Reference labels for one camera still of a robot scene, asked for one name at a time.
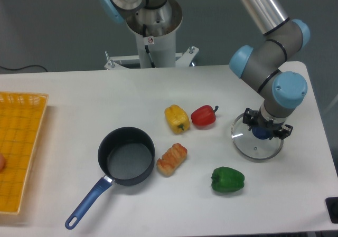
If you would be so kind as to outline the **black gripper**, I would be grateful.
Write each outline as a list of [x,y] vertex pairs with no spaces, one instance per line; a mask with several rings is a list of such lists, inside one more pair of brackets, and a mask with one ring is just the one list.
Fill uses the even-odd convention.
[[293,131],[293,126],[284,125],[286,119],[265,117],[260,110],[246,108],[243,113],[242,122],[247,125],[248,130],[255,137],[269,137],[269,140],[278,138],[284,140],[289,137]]

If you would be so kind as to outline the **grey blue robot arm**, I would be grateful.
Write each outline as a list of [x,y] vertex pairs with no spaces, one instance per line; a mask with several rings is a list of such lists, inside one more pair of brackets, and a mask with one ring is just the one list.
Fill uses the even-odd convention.
[[[142,68],[187,65],[176,55],[176,30],[182,23],[182,9],[175,0],[99,0],[116,23],[126,22],[133,32]],[[281,72],[283,65],[310,38],[308,26],[291,20],[278,0],[241,0],[265,37],[252,48],[242,46],[232,56],[231,71],[263,97],[259,110],[246,109],[242,121],[259,139],[285,139],[292,126],[285,123],[302,103],[307,82],[298,73]]]

